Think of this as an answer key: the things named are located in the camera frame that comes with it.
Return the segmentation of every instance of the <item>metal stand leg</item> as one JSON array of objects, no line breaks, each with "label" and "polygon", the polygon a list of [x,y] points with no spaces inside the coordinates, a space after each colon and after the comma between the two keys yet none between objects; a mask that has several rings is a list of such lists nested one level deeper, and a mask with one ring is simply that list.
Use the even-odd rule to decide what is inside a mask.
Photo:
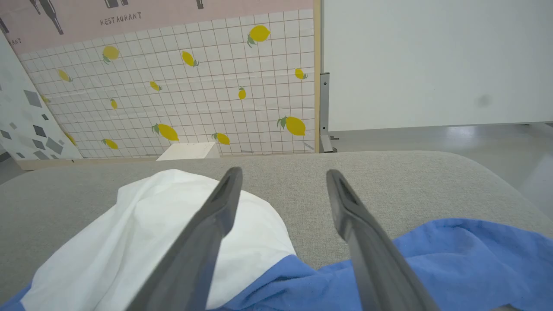
[{"label": "metal stand leg", "polygon": [[320,105],[320,126],[321,128],[321,153],[330,153],[337,152],[335,148],[332,147],[330,142],[331,138],[328,136],[328,90],[330,88],[330,74],[328,72],[321,74],[321,105]]}]

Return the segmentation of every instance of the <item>white grid tile backdrop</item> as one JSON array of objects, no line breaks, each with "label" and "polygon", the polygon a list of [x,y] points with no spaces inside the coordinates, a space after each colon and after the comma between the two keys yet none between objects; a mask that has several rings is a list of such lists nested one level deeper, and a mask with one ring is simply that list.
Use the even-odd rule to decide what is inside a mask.
[{"label": "white grid tile backdrop", "polygon": [[[247,37],[255,25],[266,26],[270,36],[250,48]],[[19,58],[84,157],[161,155],[176,142],[152,132],[157,123],[171,126],[180,143],[214,141],[212,134],[223,133],[231,142],[217,144],[223,155],[304,153],[315,146],[313,31],[308,9],[148,29]],[[109,45],[120,55],[105,64]],[[186,65],[182,51],[199,66]],[[296,69],[308,77],[298,79]],[[72,81],[62,80],[58,70]],[[151,81],[162,89],[154,90]],[[279,127],[284,116],[302,120],[305,136]]]}]

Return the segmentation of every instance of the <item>gray fabric surface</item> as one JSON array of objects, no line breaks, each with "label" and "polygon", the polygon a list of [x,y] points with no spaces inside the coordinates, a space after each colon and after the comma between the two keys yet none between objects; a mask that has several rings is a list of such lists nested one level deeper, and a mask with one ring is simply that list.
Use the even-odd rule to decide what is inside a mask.
[{"label": "gray fabric surface", "polygon": [[166,169],[219,179],[232,166],[243,190],[270,202],[298,256],[313,268],[348,259],[332,223],[325,173],[340,170],[391,238],[430,220],[469,217],[553,237],[553,222],[467,158],[442,152],[354,152],[79,165],[0,185],[0,302],[63,243],[115,202],[117,189]]}]

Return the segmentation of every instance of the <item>gray floor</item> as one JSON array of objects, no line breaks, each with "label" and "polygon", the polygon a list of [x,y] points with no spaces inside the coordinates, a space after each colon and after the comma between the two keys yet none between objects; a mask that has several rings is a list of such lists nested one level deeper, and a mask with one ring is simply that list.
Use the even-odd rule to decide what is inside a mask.
[{"label": "gray floor", "polygon": [[13,158],[0,162],[0,184],[25,173]]},{"label": "gray floor", "polygon": [[426,127],[332,132],[338,152],[432,150],[487,167],[553,219],[553,128],[547,125]]}]

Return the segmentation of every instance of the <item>whiteboard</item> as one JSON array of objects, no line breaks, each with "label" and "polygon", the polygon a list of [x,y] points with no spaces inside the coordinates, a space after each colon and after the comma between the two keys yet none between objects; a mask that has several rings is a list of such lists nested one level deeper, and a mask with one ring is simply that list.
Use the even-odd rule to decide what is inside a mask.
[{"label": "whiteboard", "polygon": [[324,1],[330,131],[553,121],[553,1]]}]

